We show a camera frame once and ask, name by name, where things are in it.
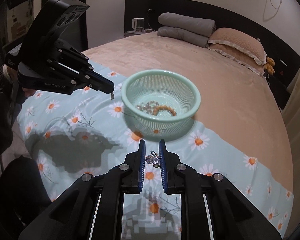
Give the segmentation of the pearl crystal earring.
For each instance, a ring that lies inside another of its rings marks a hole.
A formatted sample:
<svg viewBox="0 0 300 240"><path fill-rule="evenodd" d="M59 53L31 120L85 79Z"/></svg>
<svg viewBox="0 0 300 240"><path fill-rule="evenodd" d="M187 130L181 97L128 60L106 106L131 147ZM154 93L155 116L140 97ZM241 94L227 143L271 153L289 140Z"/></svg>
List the pearl crystal earring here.
<svg viewBox="0 0 300 240"><path fill-rule="evenodd" d="M152 165L154 168L160 167L160 157L154 151L151 151L150 154L145 157L145 162L148 165Z"/></svg>

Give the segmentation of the mint green plastic basket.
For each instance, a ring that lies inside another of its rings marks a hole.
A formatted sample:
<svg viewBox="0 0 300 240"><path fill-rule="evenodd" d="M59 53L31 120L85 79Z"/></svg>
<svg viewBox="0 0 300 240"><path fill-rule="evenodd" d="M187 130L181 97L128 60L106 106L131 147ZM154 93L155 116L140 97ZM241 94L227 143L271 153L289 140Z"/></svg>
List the mint green plastic basket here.
<svg viewBox="0 0 300 240"><path fill-rule="evenodd" d="M174 140L190 131L201 95L188 78L168 70L144 70L121 87L125 122L147 139Z"/></svg>

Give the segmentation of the daisy print blue cloth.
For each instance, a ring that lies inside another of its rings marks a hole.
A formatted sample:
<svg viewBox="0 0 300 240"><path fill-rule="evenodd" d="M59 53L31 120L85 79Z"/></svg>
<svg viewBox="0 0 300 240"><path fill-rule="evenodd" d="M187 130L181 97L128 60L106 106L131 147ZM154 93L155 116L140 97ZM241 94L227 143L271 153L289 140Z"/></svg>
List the daisy print blue cloth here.
<svg viewBox="0 0 300 240"><path fill-rule="evenodd" d="M201 122L145 127L91 88L38 91L17 121L52 204L21 239L283 239L293 195Z"/></svg>

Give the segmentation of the white bedside appliance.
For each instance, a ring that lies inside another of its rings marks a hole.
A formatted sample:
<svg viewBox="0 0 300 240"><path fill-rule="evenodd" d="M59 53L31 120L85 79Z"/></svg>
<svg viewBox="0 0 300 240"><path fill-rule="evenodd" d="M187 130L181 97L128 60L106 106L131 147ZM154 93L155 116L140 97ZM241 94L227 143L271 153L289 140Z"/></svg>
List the white bedside appliance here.
<svg viewBox="0 0 300 240"><path fill-rule="evenodd" d="M133 18L132 19L132 29L131 31L126 31L124 37L130 37L134 35L142 35L146 33L153 32L151 28L145 28L144 18Z"/></svg>

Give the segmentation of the pink beige bedspread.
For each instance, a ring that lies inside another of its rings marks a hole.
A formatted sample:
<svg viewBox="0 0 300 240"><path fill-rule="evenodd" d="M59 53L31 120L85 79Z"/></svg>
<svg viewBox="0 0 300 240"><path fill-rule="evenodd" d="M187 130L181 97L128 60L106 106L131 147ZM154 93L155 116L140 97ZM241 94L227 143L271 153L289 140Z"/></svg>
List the pink beige bedspread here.
<svg viewBox="0 0 300 240"><path fill-rule="evenodd" d="M292 190L287 131L262 77L214 51L155 33L116 40L84 54L124 76L163 69L187 77L202 98L195 119L246 155L257 158L275 180Z"/></svg>

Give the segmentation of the lower grey folded blanket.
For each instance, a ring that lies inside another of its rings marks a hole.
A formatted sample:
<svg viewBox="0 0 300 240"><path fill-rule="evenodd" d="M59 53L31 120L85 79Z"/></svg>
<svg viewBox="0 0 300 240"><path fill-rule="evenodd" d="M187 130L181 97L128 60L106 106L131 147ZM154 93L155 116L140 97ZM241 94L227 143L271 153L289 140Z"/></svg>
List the lower grey folded blanket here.
<svg viewBox="0 0 300 240"><path fill-rule="evenodd" d="M158 29L157 35L162 37L175 38L202 48L208 47L208 37L195 34L188 30L180 28L163 26Z"/></svg>

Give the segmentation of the grey folded blanket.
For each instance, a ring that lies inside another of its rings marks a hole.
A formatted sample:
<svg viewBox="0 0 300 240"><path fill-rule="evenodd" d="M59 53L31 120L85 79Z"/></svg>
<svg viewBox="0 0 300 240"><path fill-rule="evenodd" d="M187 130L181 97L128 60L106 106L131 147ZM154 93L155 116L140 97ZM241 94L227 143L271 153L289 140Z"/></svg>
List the grey folded blanket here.
<svg viewBox="0 0 300 240"><path fill-rule="evenodd" d="M163 26L158 29L157 35L162 37L175 38L202 48L208 47L208 37L195 34L188 30L180 28Z"/></svg>
<svg viewBox="0 0 300 240"><path fill-rule="evenodd" d="M171 12L162 13L158 17L158 22L167 27L188 30L206 37L210 37L216 29L214 20L184 16Z"/></svg>

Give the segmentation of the lower beige ruffled pillow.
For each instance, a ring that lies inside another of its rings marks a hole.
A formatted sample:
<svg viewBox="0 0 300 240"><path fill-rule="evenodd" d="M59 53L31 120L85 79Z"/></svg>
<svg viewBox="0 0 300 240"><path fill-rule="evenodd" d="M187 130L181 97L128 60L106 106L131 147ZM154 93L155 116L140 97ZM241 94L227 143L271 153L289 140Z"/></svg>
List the lower beige ruffled pillow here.
<svg viewBox="0 0 300 240"><path fill-rule="evenodd" d="M244 65L249 68L255 74L262 76L264 74L264 68L261 65L258 65L253 58L248 55L245 55L241 51L232 48L224 44L210 44L209 49L220 53L221 55L236 61L237 63Z"/></svg>

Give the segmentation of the upper grey folded blanket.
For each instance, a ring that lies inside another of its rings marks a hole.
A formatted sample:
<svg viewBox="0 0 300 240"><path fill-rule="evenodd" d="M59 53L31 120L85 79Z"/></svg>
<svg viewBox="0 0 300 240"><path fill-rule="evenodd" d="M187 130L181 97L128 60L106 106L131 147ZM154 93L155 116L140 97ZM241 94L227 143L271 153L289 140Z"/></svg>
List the upper grey folded blanket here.
<svg viewBox="0 0 300 240"><path fill-rule="evenodd" d="M158 22L167 27L188 30L206 37L210 37L216 29L214 20L184 16L171 12L162 13L158 17Z"/></svg>

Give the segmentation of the brown teddy bear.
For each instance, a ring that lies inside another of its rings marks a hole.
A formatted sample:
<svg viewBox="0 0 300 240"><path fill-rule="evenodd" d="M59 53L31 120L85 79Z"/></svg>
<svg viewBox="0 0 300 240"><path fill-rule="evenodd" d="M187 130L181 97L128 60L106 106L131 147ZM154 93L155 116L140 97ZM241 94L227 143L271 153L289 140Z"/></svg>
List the brown teddy bear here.
<svg viewBox="0 0 300 240"><path fill-rule="evenodd" d="M267 72L269 75L273 76L275 73L274 66L275 66L275 61L272 58L267 56L266 64L264 65L264 71Z"/></svg>

